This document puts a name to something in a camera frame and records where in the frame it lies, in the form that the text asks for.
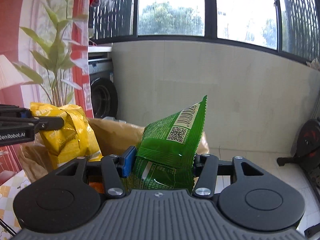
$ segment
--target gray ribbed surface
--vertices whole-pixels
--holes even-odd
[[[107,201],[103,210],[81,228],[59,234],[27,229],[15,240],[300,240],[296,230],[275,234],[246,232],[228,223],[212,202],[191,197],[186,190],[133,190],[128,197]]]

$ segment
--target blue gripper pad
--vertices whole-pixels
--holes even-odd
[[[117,167],[118,172],[122,178],[129,177],[131,170],[136,160],[137,149],[134,146],[130,146],[119,158],[119,164]]]

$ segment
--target floral tablecloth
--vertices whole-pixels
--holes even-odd
[[[30,185],[24,171],[20,171],[0,186],[0,218],[15,232],[21,230],[18,220],[13,213],[13,199],[20,190]],[[0,226],[0,240],[8,240],[11,235]]]

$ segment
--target barcode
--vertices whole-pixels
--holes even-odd
[[[200,104],[195,104],[194,106],[188,107],[182,110],[179,114],[177,120],[174,122],[174,126],[182,126],[191,129],[193,122],[196,118]]]
[[[186,137],[186,134],[187,134],[187,129],[173,126],[169,132],[167,140],[183,143],[184,138]]]

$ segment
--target window pane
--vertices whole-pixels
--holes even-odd
[[[133,0],[102,0],[89,8],[89,28],[93,39],[132,35]]]
[[[138,35],[204,36],[204,0],[139,0]]]
[[[312,61],[319,56],[315,0],[280,0],[282,50]]]
[[[275,0],[217,0],[218,38],[277,48]]]

